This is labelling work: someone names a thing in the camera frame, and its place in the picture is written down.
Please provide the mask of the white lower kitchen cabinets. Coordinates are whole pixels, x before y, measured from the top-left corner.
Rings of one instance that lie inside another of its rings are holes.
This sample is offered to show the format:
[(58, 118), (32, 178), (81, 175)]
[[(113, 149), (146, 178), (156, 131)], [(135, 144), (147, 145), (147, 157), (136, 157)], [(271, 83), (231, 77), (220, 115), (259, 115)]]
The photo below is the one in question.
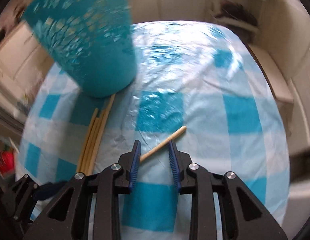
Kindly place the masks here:
[(0, 92), (27, 112), (52, 65), (27, 23), (18, 24), (0, 42)]

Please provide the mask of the bamboo chopstick in pile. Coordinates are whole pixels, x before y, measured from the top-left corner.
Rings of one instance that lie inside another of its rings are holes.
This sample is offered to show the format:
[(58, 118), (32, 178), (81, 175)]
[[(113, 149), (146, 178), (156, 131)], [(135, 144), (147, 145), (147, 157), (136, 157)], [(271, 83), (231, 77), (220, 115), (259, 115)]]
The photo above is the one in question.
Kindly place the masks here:
[(103, 109), (100, 116), (95, 119), (96, 123), (94, 124), (95, 127), (93, 128), (92, 138), (90, 140), (90, 143), (88, 143), (88, 153), (86, 155), (86, 160), (83, 162), (83, 170), (87, 176), (92, 174), (92, 165), (94, 159), (96, 158), (98, 144), (101, 140), (101, 134), (103, 130), (102, 124), (105, 119), (105, 113), (106, 109)]
[(82, 145), (81, 153), (80, 153), (80, 156), (79, 156), (79, 160), (78, 160), (78, 163), (77, 163), (76, 172), (80, 172), (80, 170), (81, 170), (81, 165), (82, 165), (82, 161), (83, 161), (84, 152), (85, 152), (85, 149), (86, 149), (86, 146), (87, 146), (87, 143), (88, 143), (88, 139), (89, 139), (90, 133), (92, 131), (93, 124), (94, 124), (96, 116), (98, 114), (98, 111), (99, 111), (99, 109), (95, 108), (94, 112), (92, 114), (92, 117), (90, 119), (88, 130), (87, 130), (87, 133), (86, 133), (86, 136), (85, 136), (85, 139), (84, 139), (84, 143)]
[(108, 103), (108, 105), (107, 105), (107, 107), (105, 109), (105, 112), (104, 112), (103, 116), (102, 116), (101, 124), (99, 126), (98, 136), (96, 137), (96, 141), (95, 141), (95, 144), (94, 144), (92, 156), (90, 157), (89, 166), (87, 168), (87, 175), (89, 175), (89, 176), (92, 175), (92, 173), (93, 173), (93, 169), (94, 169), (94, 165), (95, 165), (95, 160), (96, 160), (96, 157), (98, 155), (98, 150), (99, 150), (99, 147), (100, 147), (100, 143), (101, 143), (101, 139), (102, 139), (102, 136), (103, 136), (103, 132), (105, 130), (105, 126), (106, 126), (106, 123), (107, 123), (107, 120), (108, 120), (109, 113), (110, 113), (110, 111), (112, 109), (112, 105), (113, 105), (115, 96), (116, 96), (116, 94), (111, 95), (111, 97), (109, 99), (109, 103)]
[(100, 118), (97, 117), (95, 119), (95, 121), (94, 121), (92, 130), (90, 132), (90, 135), (89, 135), (89, 138), (88, 138), (88, 142), (87, 142), (87, 145), (86, 145), (86, 148), (85, 148), (85, 151), (84, 151), (83, 160), (82, 160), (82, 163), (81, 163), (81, 166), (80, 166), (80, 172), (82, 172), (82, 173), (86, 173), (86, 164), (87, 164), (87, 161), (88, 161), (90, 150), (92, 148), (92, 144), (94, 142), (95, 133), (98, 130), (99, 122), (100, 122)]

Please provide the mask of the blue white checkered tablecloth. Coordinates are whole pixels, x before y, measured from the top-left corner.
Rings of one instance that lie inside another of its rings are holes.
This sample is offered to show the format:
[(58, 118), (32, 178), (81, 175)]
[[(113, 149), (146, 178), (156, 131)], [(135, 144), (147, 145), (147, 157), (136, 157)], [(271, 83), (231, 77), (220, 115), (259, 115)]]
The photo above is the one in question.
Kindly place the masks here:
[[(229, 29), (166, 21), (132, 27), (138, 72), (115, 96), (95, 172), (132, 149), (147, 153), (182, 126), (178, 150), (209, 172), (236, 173), (282, 223), (289, 194), (289, 154), (277, 104), (258, 64)], [(38, 184), (69, 180), (95, 109), (108, 98), (84, 95), (57, 64), (26, 120), (16, 163)]]

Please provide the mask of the wooden stool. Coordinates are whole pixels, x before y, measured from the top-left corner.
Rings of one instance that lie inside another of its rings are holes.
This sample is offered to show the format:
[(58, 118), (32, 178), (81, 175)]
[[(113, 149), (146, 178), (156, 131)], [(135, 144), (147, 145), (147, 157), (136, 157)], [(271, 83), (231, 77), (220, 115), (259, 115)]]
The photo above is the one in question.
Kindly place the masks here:
[(249, 44), (248, 47), (252, 52), (254, 60), (261, 68), (273, 97), (280, 103), (293, 104), (294, 97), (289, 90), (288, 84), (269, 53), (252, 44)]

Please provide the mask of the teal perforated plastic basket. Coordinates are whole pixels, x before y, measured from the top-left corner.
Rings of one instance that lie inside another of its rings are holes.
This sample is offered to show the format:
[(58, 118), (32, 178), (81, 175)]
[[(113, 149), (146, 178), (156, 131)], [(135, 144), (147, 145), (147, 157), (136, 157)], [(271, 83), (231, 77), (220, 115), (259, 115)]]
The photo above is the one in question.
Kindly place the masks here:
[(135, 78), (128, 0), (34, 0), (23, 18), (88, 96), (115, 94)]

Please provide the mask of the white storage shelf rack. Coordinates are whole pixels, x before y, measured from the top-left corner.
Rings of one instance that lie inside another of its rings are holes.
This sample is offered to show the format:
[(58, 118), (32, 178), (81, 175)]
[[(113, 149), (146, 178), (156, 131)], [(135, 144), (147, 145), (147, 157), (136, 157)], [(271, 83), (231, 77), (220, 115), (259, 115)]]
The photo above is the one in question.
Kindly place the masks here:
[(212, 22), (257, 34), (266, 0), (207, 0)]

